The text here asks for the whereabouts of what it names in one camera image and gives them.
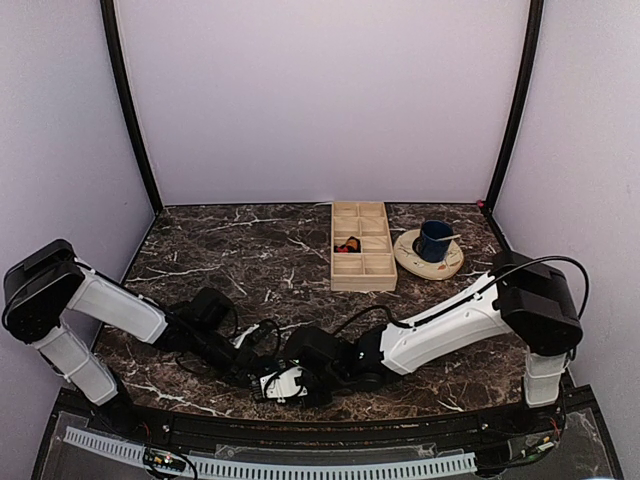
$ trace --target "light purple wall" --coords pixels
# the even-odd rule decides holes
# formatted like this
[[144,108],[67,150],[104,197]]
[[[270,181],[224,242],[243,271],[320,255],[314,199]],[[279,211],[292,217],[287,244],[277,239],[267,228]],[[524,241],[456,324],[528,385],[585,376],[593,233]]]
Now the light purple wall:
[[[585,339],[571,370],[593,386],[623,467],[637,478],[640,7],[591,0],[545,8],[497,219],[515,249],[570,255],[589,270]],[[570,279],[579,301],[580,275]]]
[[528,2],[117,3],[166,203],[485,195]]
[[[99,2],[1,2],[0,71],[0,274],[64,237],[119,278],[152,211],[118,104]],[[83,323],[78,330],[90,340],[96,325]],[[60,381],[2,329],[0,385],[0,476],[26,479]]]

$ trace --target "wooden tray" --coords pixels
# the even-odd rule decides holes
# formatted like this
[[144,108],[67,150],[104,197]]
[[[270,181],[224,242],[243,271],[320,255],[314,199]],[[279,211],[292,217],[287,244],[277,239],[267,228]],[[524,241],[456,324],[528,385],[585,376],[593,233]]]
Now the wooden tray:
[[[398,272],[384,203],[336,202],[331,213],[331,290],[395,290]],[[334,246],[350,236],[360,239],[362,253],[335,253]]]

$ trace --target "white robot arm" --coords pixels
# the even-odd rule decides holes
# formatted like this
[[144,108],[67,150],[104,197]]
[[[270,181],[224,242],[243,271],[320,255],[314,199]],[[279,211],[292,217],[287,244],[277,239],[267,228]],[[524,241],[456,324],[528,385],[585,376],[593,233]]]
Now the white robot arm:
[[560,376],[582,329],[564,275],[536,262],[513,252],[499,254],[494,269],[472,286],[402,321],[394,320],[388,308],[377,307],[386,309],[390,323],[353,343],[317,327],[298,328],[285,345],[284,358],[276,361],[251,350],[247,339],[260,333],[260,325],[235,340],[216,332],[233,309],[220,292],[204,288],[191,302],[165,309],[96,272],[76,257],[68,242],[56,240],[7,272],[2,321],[119,431],[135,427],[129,396],[117,376],[61,320],[65,309],[158,349],[190,351],[228,383],[251,387],[257,400],[307,406],[327,403],[336,390],[375,390],[442,355],[513,331],[529,348],[525,402],[542,407],[556,401]]
[[[582,339],[582,329],[564,275],[541,264],[546,260],[579,266],[588,288],[586,271],[573,259],[531,260],[503,252],[494,258],[493,270],[469,288],[405,320],[394,320],[386,309],[390,323],[366,332],[356,342],[316,327],[298,329],[284,348],[285,358],[298,373],[265,377],[271,380],[262,380],[262,395],[282,399],[293,391],[309,396],[319,385],[375,390],[442,355],[515,332],[527,344],[524,401],[532,408],[551,405],[558,398],[560,377]],[[305,389],[294,388],[291,382]],[[308,403],[328,401],[322,391],[319,396]]]
[[135,428],[129,396],[117,376],[60,318],[64,310],[94,317],[164,351],[193,352],[224,372],[229,383],[248,387],[251,375],[269,371],[245,348],[247,335],[232,343],[216,332],[233,309],[217,290],[203,288],[191,302],[163,309],[84,264],[65,240],[50,243],[11,268],[4,290],[5,329],[36,348],[118,431]]

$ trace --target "wire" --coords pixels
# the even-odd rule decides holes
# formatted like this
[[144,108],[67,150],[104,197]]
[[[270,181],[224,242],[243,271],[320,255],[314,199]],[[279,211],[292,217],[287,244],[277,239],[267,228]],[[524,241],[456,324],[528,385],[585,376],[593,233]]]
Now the wire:
[[[564,385],[562,383],[560,383],[560,394],[559,394],[559,397],[560,397],[560,405],[561,405],[561,407],[560,407],[560,411],[557,412],[557,413],[562,418],[562,428],[558,427],[558,422],[555,420],[555,418],[552,418],[552,417],[549,418],[549,422],[551,423],[551,426],[553,427],[554,434],[556,436],[556,443],[560,442],[560,439],[562,438],[562,435],[564,434],[564,430],[565,430],[565,428],[567,426],[567,405],[566,405],[566,402],[565,402]],[[482,467],[483,469],[486,469],[486,470],[494,470],[494,469],[497,470],[497,469],[501,469],[501,468],[514,468],[514,467],[525,467],[527,465],[531,465],[533,463],[539,462],[540,460],[545,458],[547,455],[549,455],[549,453],[551,453],[551,451],[554,448],[549,448],[549,449],[544,450],[542,452],[528,455],[528,456],[526,456],[524,458],[512,458],[511,460],[508,460],[508,461],[503,462],[503,463],[498,463],[498,464],[494,464],[494,465],[478,464],[478,466]]]
[[410,323],[399,322],[399,323],[401,323],[403,325],[401,328],[415,328],[415,327],[419,327],[421,325],[424,325],[426,323],[429,323],[430,321],[435,320],[436,318],[444,315],[445,313],[448,313],[448,312],[458,308],[459,306],[464,305],[465,303],[473,300],[476,297],[476,295],[480,295],[480,294],[486,292],[489,288],[493,287],[496,283],[501,282],[502,280],[504,280],[508,276],[510,276],[510,275],[520,271],[520,270],[528,268],[528,267],[530,267],[532,265],[537,265],[538,263],[545,263],[545,262],[567,262],[567,263],[571,263],[572,265],[575,265],[576,267],[578,267],[578,269],[582,273],[582,276],[584,277],[584,297],[582,299],[582,305],[580,306],[580,311],[578,312],[578,320],[580,320],[582,318],[582,315],[584,314],[584,311],[585,311],[586,307],[587,307],[587,301],[589,300],[589,290],[590,290],[589,274],[587,273],[587,270],[584,268],[584,266],[580,262],[578,262],[577,260],[575,260],[575,259],[573,259],[571,257],[565,257],[563,255],[549,255],[549,256],[546,256],[546,257],[536,258],[534,260],[530,260],[530,261],[525,262],[525,263],[523,263],[521,265],[513,267],[511,270],[509,270],[509,271],[503,273],[502,275],[494,278],[489,283],[487,283],[486,285],[480,287],[475,292],[470,293],[469,295],[467,295],[463,299],[461,299],[461,300],[457,301],[456,303],[448,306],[447,308],[443,308],[442,310],[434,313],[433,315],[429,315],[426,318],[423,318],[421,320],[416,321],[413,325],[410,324]]
[[349,318],[346,322],[344,322],[342,325],[340,325],[338,328],[336,328],[331,335],[336,336],[342,330],[344,330],[349,325],[351,325],[353,322],[355,322],[358,318],[360,318],[363,315],[366,315],[367,313],[372,312],[374,310],[382,310],[382,311],[384,311],[384,313],[387,315],[387,319],[389,320],[389,322],[392,323],[393,325],[397,326],[397,327],[400,327],[400,328],[412,328],[407,323],[398,322],[393,317],[393,313],[391,312],[391,309],[389,307],[387,307],[386,305],[372,305],[371,307],[367,307],[364,310],[361,310],[358,313],[356,313],[351,318]]
[[[293,366],[285,366],[285,367],[281,368],[280,370],[278,370],[276,373],[274,373],[273,375],[271,375],[269,377],[267,382],[264,384],[264,388],[262,389],[264,398],[268,398],[267,397],[267,392],[269,391],[269,387],[273,384],[273,382],[275,382],[277,379],[279,379],[285,372],[287,372],[291,368],[298,367],[298,368],[306,371],[307,373],[311,373],[309,370],[307,370],[306,368],[304,368],[304,367],[302,367],[302,366],[300,366],[298,364],[295,364],[295,363],[291,362],[291,365],[293,365]],[[303,390],[304,390],[304,385],[300,385],[300,388],[298,389],[296,394],[293,395],[292,397],[293,398],[299,397]]]
[[280,353],[280,344],[282,343],[282,331],[280,330],[280,326],[275,322],[275,320],[272,320],[270,318],[262,320],[260,323],[271,325],[272,331],[276,332],[276,346],[274,347],[273,353],[271,354],[271,358],[275,359],[276,355]]
[[182,370],[184,370],[185,372],[189,372],[193,375],[206,375],[207,373],[211,372],[212,368],[211,365],[205,365],[205,367],[207,367],[206,370],[202,371],[202,372],[198,372],[197,370],[192,370],[189,367],[185,367],[184,364],[182,363],[182,360],[184,359],[185,353],[181,353],[180,355],[178,355],[174,361],[176,362],[176,365],[178,365],[178,367],[180,367]]
[[[186,463],[187,465],[189,465],[189,468],[191,469],[191,472],[193,473],[192,480],[198,480],[198,470],[196,469],[195,464],[194,464],[194,463],[193,463],[193,462],[192,462],[192,461],[191,461],[191,460],[190,460],[186,455],[183,455],[183,454],[182,454],[182,453],[180,453],[180,452],[173,451],[173,450],[169,449],[167,446],[163,446],[163,445],[156,445],[155,443],[151,442],[151,429],[149,428],[149,425],[147,425],[147,423],[146,423],[146,422],[144,422],[144,421],[140,422],[140,425],[139,425],[139,426],[142,426],[142,427],[145,429],[145,432],[146,432],[146,434],[147,434],[147,441],[145,442],[145,441],[140,441],[140,440],[137,440],[137,439],[131,438],[131,437],[129,437],[128,435],[125,435],[125,434],[123,434],[123,433],[117,432],[117,431],[116,431],[116,430],[115,430],[111,425],[109,425],[109,422],[107,422],[107,421],[102,417],[102,415],[100,415],[98,412],[96,412],[96,411],[93,409],[94,405],[93,405],[93,404],[91,404],[91,403],[89,402],[89,400],[88,400],[88,399],[86,399],[86,398],[85,398],[85,400],[86,400],[86,402],[87,402],[87,405],[89,406],[89,411],[91,412],[91,414],[92,414],[95,418],[97,418],[98,420],[100,420],[100,423],[102,423],[102,425],[104,425],[105,427],[107,427],[107,429],[108,429],[108,430],[110,430],[110,431],[111,431],[111,433],[113,433],[114,435],[116,435],[116,436],[118,436],[118,437],[124,438],[125,440],[128,440],[128,441],[130,441],[130,442],[133,442],[133,443],[142,443],[142,446],[143,446],[143,447],[145,447],[145,448],[155,448],[156,450],[162,450],[163,452],[169,452],[170,454],[175,455],[176,457],[178,457],[178,458],[180,458],[180,459],[184,460],[184,461],[185,461],[185,463]],[[156,474],[165,475],[165,474],[164,474],[164,473],[162,473],[162,472],[158,472],[158,471],[157,471],[157,470],[155,470],[153,467],[151,467],[151,470],[152,470],[152,471],[154,471]],[[156,478],[160,478],[160,479],[173,478],[173,477],[170,477],[170,476],[171,476],[171,474],[167,474],[167,475],[165,475],[164,477],[156,477]]]
[[[137,293],[133,292],[132,290],[130,290],[130,289],[128,289],[127,287],[125,287],[124,285],[122,285],[122,284],[120,284],[120,283],[118,283],[118,282],[115,282],[115,281],[114,281],[114,280],[112,280],[111,278],[109,278],[109,277],[107,277],[106,275],[104,275],[104,274],[102,274],[102,273],[98,272],[97,270],[95,270],[94,268],[90,267],[89,265],[87,265],[87,264],[85,264],[85,263],[79,262],[79,261],[77,261],[77,260],[75,260],[75,261],[74,261],[74,263],[75,263],[77,266],[83,267],[83,268],[85,268],[85,269],[87,269],[87,270],[89,270],[89,271],[93,272],[95,275],[97,275],[97,276],[99,276],[99,277],[103,278],[103,279],[104,279],[104,280],[106,280],[107,282],[109,282],[109,283],[111,283],[111,284],[113,284],[113,285],[118,286],[119,288],[121,288],[121,289],[122,289],[122,290],[124,290],[125,292],[129,293],[130,295],[133,295],[134,297],[136,297],[136,298],[138,298],[138,299],[140,299],[141,301],[143,301],[143,302],[144,302],[144,303],[146,303],[147,305],[150,305],[150,306],[152,306],[153,308],[156,308],[156,309],[160,309],[160,310],[162,311],[162,313],[164,314],[164,316],[165,316],[165,320],[167,321],[167,323],[170,323],[170,322],[172,322],[172,321],[173,321],[174,323],[177,323],[180,327],[182,327],[182,328],[184,328],[185,330],[187,330],[187,331],[191,334],[191,336],[193,337],[193,339],[194,339],[197,343],[199,343],[201,346],[203,346],[203,347],[205,347],[205,348],[209,348],[209,347],[211,346],[211,345],[210,345],[210,343],[209,343],[207,340],[205,340],[204,338],[202,338],[202,336],[200,335],[200,332],[199,332],[198,330],[196,330],[196,329],[195,329],[194,327],[192,327],[188,322],[186,322],[186,321],[184,321],[182,318],[180,318],[180,316],[179,316],[179,315],[177,315],[177,314],[175,314],[175,313],[171,312],[168,308],[166,308],[165,306],[163,306],[161,303],[155,303],[155,302],[151,301],[150,299],[148,299],[148,298],[146,298],[146,297],[144,297],[144,296],[142,296],[142,295],[139,295],[139,294],[137,294]],[[234,319],[235,319],[234,334],[232,334],[232,335],[234,336],[235,334],[237,334],[237,331],[238,331],[238,328],[239,328],[239,319],[238,319],[238,311],[237,311],[237,309],[236,309],[235,307],[233,307],[233,308],[232,308],[232,310],[233,310],[233,315],[234,315]],[[273,353],[272,353],[272,357],[273,357],[273,358],[275,358],[275,356],[276,356],[276,355],[279,353],[279,351],[280,351],[280,344],[282,343],[282,332],[281,332],[281,330],[280,330],[280,327],[278,326],[278,324],[277,324],[274,320],[266,319],[266,320],[263,320],[262,322],[265,322],[265,323],[268,323],[268,324],[272,325],[272,327],[273,327],[273,328],[274,328],[274,330],[276,331],[276,334],[277,334],[276,346],[275,346],[274,351],[273,351]],[[190,373],[193,373],[193,374],[196,374],[196,375],[198,375],[198,374],[203,374],[203,373],[199,373],[199,372],[191,371],[191,369],[189,369],[189,368],[185,367],[184,365],[182,365],[182,364],[181,364],[181,362],[180,362],[180,360],[179,360],[178,358],[176,358],[176,364],[177,364],[180,368],[182,368],[182,369],[184,369],[185,371],[188,371],[188,372],[190,372]]]

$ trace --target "blue cup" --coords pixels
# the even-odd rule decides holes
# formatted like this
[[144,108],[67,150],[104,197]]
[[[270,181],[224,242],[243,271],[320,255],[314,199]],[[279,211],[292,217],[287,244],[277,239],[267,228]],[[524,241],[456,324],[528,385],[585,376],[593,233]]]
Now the blue cup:
[[439,263],[444,260],[449,250],[451,240],[439,240],[451,237],[453,229],[444,222],[427,220],[420,229],[420,242],[416,245],[416,253],[425,262]]

